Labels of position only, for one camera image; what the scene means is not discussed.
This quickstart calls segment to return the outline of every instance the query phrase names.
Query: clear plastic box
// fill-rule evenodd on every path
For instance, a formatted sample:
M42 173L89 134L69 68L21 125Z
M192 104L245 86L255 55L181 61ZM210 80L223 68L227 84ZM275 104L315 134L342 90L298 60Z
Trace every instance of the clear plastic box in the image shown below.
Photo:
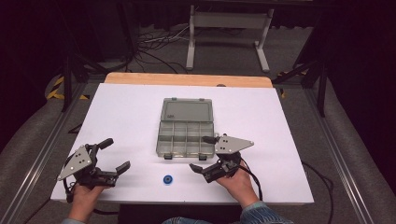
M157 154L175 157L213 158L215 146L202 141L214 136L212 101L208 99L165 98L158 131Z

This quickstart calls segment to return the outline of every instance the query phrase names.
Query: white tabletop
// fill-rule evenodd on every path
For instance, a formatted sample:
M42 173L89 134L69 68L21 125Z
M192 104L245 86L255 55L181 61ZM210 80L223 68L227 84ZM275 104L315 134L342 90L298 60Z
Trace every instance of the white tabletop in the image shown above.
M236 203L225 188L216 182L207 184L189 166L192 162L205 168L215 163L217 156L207 161L166 161L157 156L163 98L170 97L211 99L215 132L254 142L241 154L259 178L266 203L314 201L275 89L131 84L100 84L70 151L72 154L81 145L113 138L113 145L99 150L96 166L115 171L125 161L131 161L131 168L120 176L115 188L101 194L100 201ZM163 183L166 175L173 177L172 184ZM56 184L51 199L65 200L62 181Z

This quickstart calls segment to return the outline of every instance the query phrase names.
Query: blue circular object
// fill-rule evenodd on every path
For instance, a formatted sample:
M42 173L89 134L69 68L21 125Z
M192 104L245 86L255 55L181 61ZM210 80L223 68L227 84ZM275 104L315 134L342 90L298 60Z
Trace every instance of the blue circular object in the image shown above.
M166 175L163 177L163 183L166 185L171 184L173 181L173 177L171 175Z

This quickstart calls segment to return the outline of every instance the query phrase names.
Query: person's right hand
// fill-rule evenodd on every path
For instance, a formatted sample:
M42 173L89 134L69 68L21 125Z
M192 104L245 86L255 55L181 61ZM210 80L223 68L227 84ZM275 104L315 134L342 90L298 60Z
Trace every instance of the person's right hand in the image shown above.
M104 189L108 189L108 187L96 186L93 189L88 189L76 184L73 190L74 198L69 218L88 223L97 199Z
M247 168L243 161L240 165ZM228 190L231 196L241 204L242 208L259 201L251 186L250 175L242 169L238 169L232 177L219 178L217 182Z

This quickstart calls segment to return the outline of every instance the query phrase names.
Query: gray carpet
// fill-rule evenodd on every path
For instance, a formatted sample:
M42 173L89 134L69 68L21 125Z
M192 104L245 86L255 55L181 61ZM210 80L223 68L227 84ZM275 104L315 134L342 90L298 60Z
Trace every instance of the gray carpet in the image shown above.
M281 71L289 71L298 56L311 29L271 29L264 44L271 72L264 74L252 43L257 32L246 30L239 35L229 35L217 30L202 31L196 42L195 63L191 74L268 76L276 77ZM159 50L148 51L166 62L185 65L188 41L180 39ZM141 54L142 60L157 63L153 58ZM173 73L164 64L141 63L145 72ZM183 68L171 64L179 73ZM129 68L133 72L143 72L143 68L133 61ZM99 79L91 79L84 94L94 96ZM280 98L291 134L300 157L316 167L334 183L334 216L332 223L360 223L349 199L344 183L334 166L329 144L315 119L315 111L309 106L301 88L285 87L286 97ZM16 223L23 223L50 196L56 183L55 177L62 169L64 160L76 138L67 133L83 122L90 106L90 100L78 100L67 120L61 135L49 156L44 170L29 194ZM35 157L44 146L63 106L63 101L50 99L14 135L0 155L0 217L11 204L27 172L35 162ZM345 111L339 105L329 83L325 104L326 120L334 134L346 163L353 174L366 202L374 223L396 223L396 201L386 181L378 172L359 135L354 130ZM272 206L281 216L295 223L326 223L330 213L329 194L321 180L309 169L308 182L315 203L300 206ZM59 223L67 217L69 204L48 202L29 223ZM99 203L98 208L107 211L118 210L117 204ZM92 215L91 223L117 223L117 216Z

